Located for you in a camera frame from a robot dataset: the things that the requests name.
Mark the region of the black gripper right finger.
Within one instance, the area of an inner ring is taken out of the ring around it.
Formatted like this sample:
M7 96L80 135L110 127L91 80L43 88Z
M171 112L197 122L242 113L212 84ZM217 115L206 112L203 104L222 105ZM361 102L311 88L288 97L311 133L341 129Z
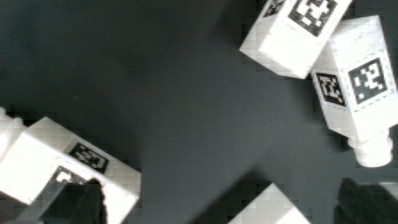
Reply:
M398 224L398 182L357 184L343 179L334 224Z

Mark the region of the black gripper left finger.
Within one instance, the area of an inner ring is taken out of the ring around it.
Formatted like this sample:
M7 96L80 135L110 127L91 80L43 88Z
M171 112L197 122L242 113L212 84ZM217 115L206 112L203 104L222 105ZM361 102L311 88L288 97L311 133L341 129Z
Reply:
M45 224L107 224L105 196L96 179L64 185L41 215Z

